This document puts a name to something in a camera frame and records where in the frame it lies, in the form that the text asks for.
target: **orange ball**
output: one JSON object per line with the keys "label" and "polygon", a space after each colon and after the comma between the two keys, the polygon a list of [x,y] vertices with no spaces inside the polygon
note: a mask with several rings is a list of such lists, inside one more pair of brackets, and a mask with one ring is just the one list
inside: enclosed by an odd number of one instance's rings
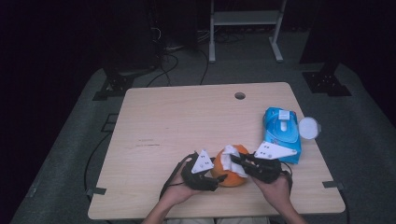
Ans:
{"label": "orange ball", "polygon": [[[240,153],[248,154],[248,150],[242,145],[233,145],[233,147],[235,147]],[[225,178],[223,182],[219,183],[219,185],[223,187],[237,187],[244,184],[247,181],[246,178],[241,177],[237,173],[234,173],[232,171],[223,169],[223,166],[221,164],[221,154],[223,151],[224,149],[219,152],[219,154],[213,160],[213,164],[215,165],[215,167],[210,170],[210,173],[214,178],[217,178],[221,175],[227,175],[227,178]]]}

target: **hole in table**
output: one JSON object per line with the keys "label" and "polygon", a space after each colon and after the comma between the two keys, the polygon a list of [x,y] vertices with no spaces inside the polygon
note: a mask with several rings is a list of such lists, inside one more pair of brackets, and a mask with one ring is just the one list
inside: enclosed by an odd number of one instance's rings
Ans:
{"label": "hole in table", "polygon": [[238,100],[243,100],[243,99],[245,99],[245,97],[247,97],[247,96],[240,91],[235,94],[235,98]]}

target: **person's left hand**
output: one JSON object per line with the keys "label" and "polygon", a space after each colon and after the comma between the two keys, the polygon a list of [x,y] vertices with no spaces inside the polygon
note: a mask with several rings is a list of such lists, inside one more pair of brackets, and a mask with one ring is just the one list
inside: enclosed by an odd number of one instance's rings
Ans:
{"label": "person's left hand", "polygon": [[191,189],[190,187],[186,186],[183,182],[183,177],[181,177],[181,171],[183,167],[186,165],[186,162],[180,167],[177,171],[177,174],[169,184],[168,188],[166,189],[165,193],[161,197],[160,201],[164,201],[169,205],[173,206],[179,203],[186,202],[192,195],[195,195],[201,190]]}

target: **white lid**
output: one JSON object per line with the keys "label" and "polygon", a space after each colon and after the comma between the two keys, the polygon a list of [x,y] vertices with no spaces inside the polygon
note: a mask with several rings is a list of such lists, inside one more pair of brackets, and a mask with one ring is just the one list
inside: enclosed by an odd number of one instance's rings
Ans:
{"label": "white lid", "polygon": [[300,120],[298,126],[300,136],[305,139],[314,139],[318,137],[320,133],[320,125],[313,118],[306,117]]}

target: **hand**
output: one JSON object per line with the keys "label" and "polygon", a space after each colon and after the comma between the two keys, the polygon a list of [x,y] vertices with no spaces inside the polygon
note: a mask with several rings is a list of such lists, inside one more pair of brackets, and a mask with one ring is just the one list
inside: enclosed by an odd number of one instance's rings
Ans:
{"label": "hand", "polygon": [[190,187],[186,186],[183,182],[183,178],[181,177],[181,171],[183,167],[186,165],[186,162],[180,167],[177,171],[177,174],[171,181],[170,185],[168,186],[167,190],[161,197],[160,201],[165,201],[170,205],[176,205],[179,203],[186,202],[192,195],[195,195],[200,190],[191,189]]}
{"label": "hand", "polygon": [[297,213],[290,201],[290,189],[287,177],[280,174],[279,178],[271,184],[266,184],[259,179],[251,177],[262,191],[262,195],[276,211],[285,218],[289,224],[305,224],[304,218]]}
{"label": "hand", "polygon": [[144,224],[162,224],[166,215],[174,205],[179,203],[184,203],[192,195],[201,192],[200,190],[191,189],[183,183],[183,177],[181,177],[181,171],[183,170],[183,167],[185,165],[186,162],[184,162],[184,164],[177,171],[177,174],[171,181],[170,185],[166,189],[161,199],[149,212],[145,220],[143,220]]}
{"label": "hand", "polygon": [[290,202],[290,189],[288,179],[284,174],[271,184],[266,184],[259,179],[252,177],[253,182],[262,191],[262,195],[275,209]]}

